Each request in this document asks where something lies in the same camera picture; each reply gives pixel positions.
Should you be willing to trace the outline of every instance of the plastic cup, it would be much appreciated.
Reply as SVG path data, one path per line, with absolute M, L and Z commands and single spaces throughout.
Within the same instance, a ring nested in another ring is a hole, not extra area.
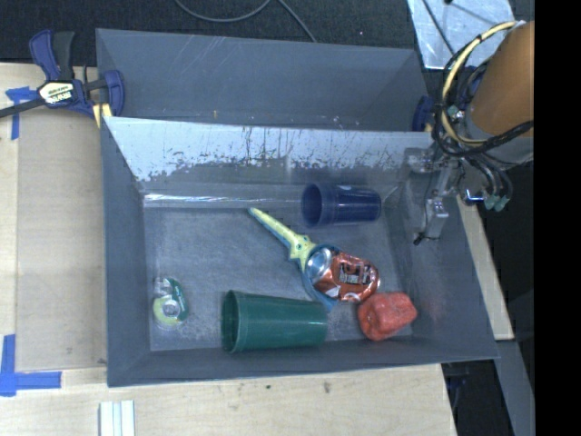
M 366 187 L 312 183 L 302 193 L 300 208 L 308 226 L 372 222 L 381 215 L 381 197 Z
M 228 352 L 320 345 L 327 336 L 322 303 L 228 291 L 222 346 Z

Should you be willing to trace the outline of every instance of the gray bin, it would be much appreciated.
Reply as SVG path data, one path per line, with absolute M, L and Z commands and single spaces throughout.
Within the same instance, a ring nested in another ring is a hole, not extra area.
M 405 151 L 430 144 L 410 132 L 425 93 L 413 51 L 113 30 L 97 44 L 100 71 L 126 85 L 123 117 L 102 126 L 110 386 L 497 357 L 456 202 L 439 241 L 412 243 L 430 180 L 399 179 Z M 307 228 L 300 191 L 313 180 L 378 190 L 381 217 Z M 375 343 L 342 304 L 320 347 L 224 351 L 230 289 L 309 298 L 250 206 L 372 260 L 380 289 L 407 292 L 417 320 Z M 191 308 L 172 332 L 152 318 L 160 275 L 182 283 Z

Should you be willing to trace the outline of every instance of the blue cup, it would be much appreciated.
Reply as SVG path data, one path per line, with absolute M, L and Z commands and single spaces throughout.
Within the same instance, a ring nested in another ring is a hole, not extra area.
M 381 197 L 366 187 L 311 183 L 302 193 L 300 208 L 311 227 L 372 222 L 381 215 Z

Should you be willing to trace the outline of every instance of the sticker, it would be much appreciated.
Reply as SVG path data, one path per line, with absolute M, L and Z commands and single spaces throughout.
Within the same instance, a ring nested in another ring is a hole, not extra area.
M 38 94 L 47 104 L 70 103 L 74 100 L 74 85 L 47 83 L 38 89 Z
M 182 324 L 189 313 L 182 286 L 173 278 L 157 278 L 153 290 L 153 317 L 157 324 L 164 329 Z

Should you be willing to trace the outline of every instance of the green cup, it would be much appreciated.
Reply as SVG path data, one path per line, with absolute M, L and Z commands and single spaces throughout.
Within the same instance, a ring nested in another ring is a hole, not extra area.
M 322 303 L 228 291 L 222 304 L 222 346 L 228 352 L 316 346 L 327 336 Z

